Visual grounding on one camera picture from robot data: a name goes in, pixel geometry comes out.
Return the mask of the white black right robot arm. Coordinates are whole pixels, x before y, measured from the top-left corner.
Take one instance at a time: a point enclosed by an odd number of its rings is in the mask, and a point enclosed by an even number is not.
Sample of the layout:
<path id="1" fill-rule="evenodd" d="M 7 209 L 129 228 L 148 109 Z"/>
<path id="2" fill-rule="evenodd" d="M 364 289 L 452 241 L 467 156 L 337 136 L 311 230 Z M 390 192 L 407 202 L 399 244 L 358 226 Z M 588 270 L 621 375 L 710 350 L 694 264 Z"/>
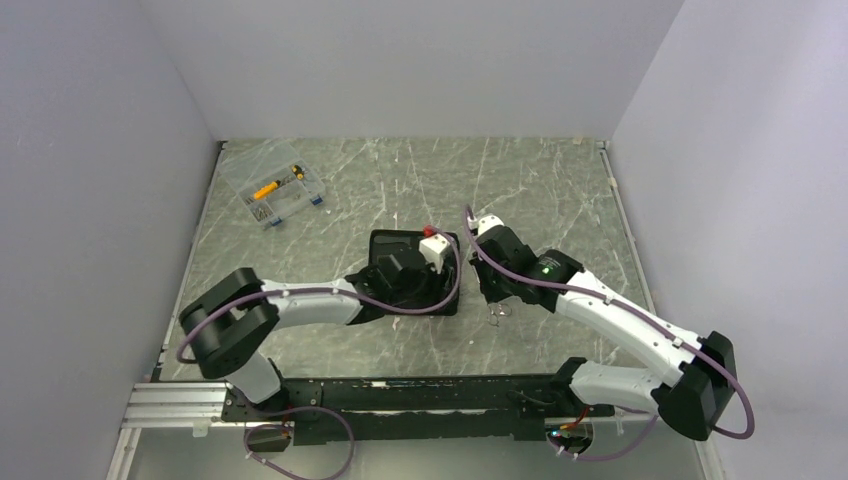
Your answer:
<path id="1" fill-rule="evenodd" d="M 480 291 L 490 302 L 516 297 L 594 329 L 641 362 L 640 367 L 567 360 L 554 375 L 551 401 L 574 415 L 585 406 L 611 405 L 659 416 L 686 438 L 717 433 L 749 438 L 755 428 L 750 400 L 737 376 L 734 345 L 664 321 L 605 285 L 569 255 L 537 255 L 496 216 L 464 222 Z"/>

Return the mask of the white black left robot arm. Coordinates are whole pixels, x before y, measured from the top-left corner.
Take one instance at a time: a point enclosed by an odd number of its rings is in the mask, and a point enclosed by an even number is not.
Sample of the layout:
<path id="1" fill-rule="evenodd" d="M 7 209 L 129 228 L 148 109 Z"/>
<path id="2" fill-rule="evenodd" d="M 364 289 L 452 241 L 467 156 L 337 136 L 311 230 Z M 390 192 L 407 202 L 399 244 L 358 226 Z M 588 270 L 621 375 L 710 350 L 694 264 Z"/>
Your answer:
<path id="1" fill-rule="evenodd" d="M 178 359 L 197 365 L 207 380 L 230 383 L 258 417 L 272 420 L 288 402 L 282 374 L 259 352 L 273 331 L 358 325 L 390 313 L 426 315 L 448 300 L 453 281 L 451 269 L 437 272 L 416 255 L 391 255 L 323 283 L 262 280 L 239 268 L 180 312 L 185 340 Z"/>

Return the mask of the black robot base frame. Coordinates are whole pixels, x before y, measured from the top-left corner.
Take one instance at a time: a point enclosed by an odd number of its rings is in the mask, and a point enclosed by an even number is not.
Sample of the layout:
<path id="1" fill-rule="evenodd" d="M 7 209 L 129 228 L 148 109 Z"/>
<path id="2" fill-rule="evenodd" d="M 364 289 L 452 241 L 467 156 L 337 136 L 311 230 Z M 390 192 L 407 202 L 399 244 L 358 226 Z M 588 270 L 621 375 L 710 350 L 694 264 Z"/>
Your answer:
<path id="1" fill-rule="evenodd" d="M 587 406 L 551 374 L 288 378 L 280 398 L 250 406 L 230 391 L 226 423 L 285 421 L 296 446 L 330 441 L 509 437 L 543 441 L 562 423 L 590 426 L 611 406 Z"/>

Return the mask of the black zippered tool case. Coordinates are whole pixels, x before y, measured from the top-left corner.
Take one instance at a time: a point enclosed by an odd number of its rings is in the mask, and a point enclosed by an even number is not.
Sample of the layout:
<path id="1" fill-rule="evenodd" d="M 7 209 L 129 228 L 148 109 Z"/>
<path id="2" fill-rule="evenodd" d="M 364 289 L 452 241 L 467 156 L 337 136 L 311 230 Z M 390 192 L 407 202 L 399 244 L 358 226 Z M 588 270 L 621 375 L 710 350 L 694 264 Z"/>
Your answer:
<path id="1" fill-rule="evenodd" d="M 364 273 L 367 294 L 405 310 L 453 316 L 460 294 L 453 292 L 458 272 L 453 233 L 378 229 L 371 232 Z"/>

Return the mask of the silver thinning scissors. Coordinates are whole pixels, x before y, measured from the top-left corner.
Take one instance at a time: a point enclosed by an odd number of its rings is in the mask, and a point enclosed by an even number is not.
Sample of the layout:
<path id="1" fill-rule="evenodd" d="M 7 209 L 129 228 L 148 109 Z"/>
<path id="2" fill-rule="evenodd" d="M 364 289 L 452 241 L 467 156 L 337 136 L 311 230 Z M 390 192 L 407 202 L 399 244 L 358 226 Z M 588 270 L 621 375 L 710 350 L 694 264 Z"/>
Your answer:
<path id="1" fill-rule="evenodd" d="M 503 303 L 490 303 L 487 305 L 487 324 L 498 327 L 502 320 L 510 317 L 513 313 L 512 307 Z"/>

